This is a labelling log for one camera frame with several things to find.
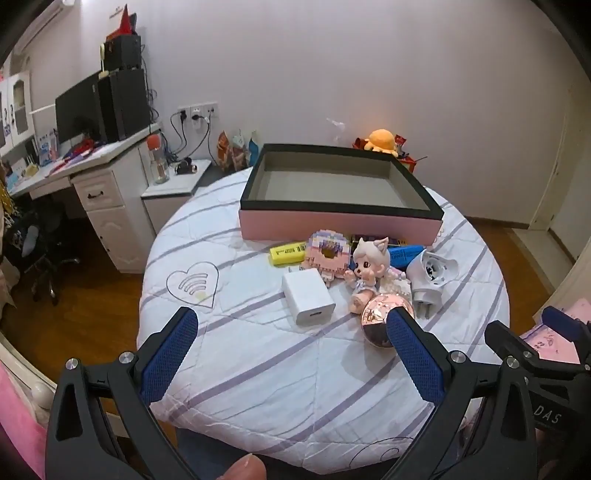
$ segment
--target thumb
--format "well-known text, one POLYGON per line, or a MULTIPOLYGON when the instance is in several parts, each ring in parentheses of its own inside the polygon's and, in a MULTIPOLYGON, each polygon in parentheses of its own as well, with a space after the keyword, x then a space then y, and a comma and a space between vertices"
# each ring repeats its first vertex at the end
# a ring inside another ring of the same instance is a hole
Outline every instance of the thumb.
POLYGON ((267 480, 265 464, 253 454, 237 460, 218 480, 267 480))

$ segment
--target white knob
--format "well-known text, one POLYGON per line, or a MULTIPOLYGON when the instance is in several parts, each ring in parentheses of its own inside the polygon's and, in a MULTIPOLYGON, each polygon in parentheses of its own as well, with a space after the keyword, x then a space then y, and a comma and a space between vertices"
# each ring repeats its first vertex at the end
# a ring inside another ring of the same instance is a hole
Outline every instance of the white knob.
POLYGON ((44 410, 49 410, 53 403, 53 392, 43 382, 35 382, 31 389, 31 395, 37 405, 44 410))

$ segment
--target drawer handle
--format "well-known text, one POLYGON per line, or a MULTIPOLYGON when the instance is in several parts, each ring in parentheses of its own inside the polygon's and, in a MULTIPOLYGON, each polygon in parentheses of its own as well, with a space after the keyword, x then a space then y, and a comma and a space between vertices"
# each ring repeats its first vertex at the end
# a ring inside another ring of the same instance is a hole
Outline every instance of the drawer handle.
POLYGON ((98 193, 98 194, 96 194, 96 195, 91 195, 91 194, 89 193, 89 194, 88 194, 88 199, 89 199, 89 200, 90 200, 90 199, 95 199, 95 198, 98 198, 98 197, 100 197, 101 195, 104 195, 104 194, 105 194, 105 192, 103 192, 102 190, 100 191, 100 193, 98 193))

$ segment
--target silver bolt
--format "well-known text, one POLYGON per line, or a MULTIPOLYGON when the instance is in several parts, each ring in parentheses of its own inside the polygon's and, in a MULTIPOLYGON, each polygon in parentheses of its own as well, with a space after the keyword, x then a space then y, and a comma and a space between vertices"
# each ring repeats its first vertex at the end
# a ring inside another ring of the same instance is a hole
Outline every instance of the silver bolt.
POLYGON ((509 368, 519 368, 519 360, 510 355, 507 357, 507 365, 509 365, 509 368))
POLYGON ((454 361, 457 364, 462 364, 466 361, 466 355, 464 354, 464 352, 461 352, 459 350, 454 350, 450 354, 450 357, 451 357, 452 361, 454 361))
POLYGON ((70 358, 66 362, 66 369, 74 370, 78 366, 78 359, 77 358, 70 358))
POLYGON ((123 352, 121 355, 119 355, 119 362, 122 364, 131 363, 133 359, 134 354, 132 352, 123 352))

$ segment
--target computer monitor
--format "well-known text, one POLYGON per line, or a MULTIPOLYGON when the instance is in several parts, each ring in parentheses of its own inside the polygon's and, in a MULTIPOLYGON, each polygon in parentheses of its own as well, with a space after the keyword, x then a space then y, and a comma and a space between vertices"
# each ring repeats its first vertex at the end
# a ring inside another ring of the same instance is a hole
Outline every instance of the computer monitor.
POLYGON ((64 143, 80 134, 100 140, 100 113, 95 102, 99 72, 93 73, 56 98, 57 138, 64 143))

